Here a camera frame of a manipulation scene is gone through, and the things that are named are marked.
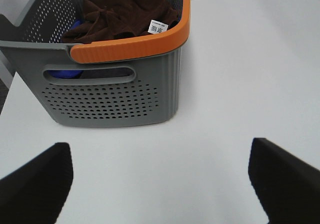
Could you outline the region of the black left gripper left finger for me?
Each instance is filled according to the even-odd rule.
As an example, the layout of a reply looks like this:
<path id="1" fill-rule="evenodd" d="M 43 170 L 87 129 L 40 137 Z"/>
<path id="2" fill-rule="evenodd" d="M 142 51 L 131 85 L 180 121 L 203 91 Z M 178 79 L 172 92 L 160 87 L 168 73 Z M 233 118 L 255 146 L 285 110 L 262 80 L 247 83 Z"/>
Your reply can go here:
<path id="1" fill-rule="evenodd" d="M 56 143 L 0 180 L 1 223 L 56 223 L 73 183 L 68 143 Z"/>

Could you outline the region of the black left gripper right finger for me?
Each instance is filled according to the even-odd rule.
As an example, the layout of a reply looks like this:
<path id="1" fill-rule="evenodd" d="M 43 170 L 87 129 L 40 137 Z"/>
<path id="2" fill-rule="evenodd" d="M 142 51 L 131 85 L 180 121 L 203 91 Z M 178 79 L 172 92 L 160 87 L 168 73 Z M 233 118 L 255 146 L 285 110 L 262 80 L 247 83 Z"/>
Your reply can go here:
<path id="1" fill-rule="evenodd" d="M 254 138 L 248 174 L 269 223 L 319 223 L 319 170 L 267 140 Z"/>

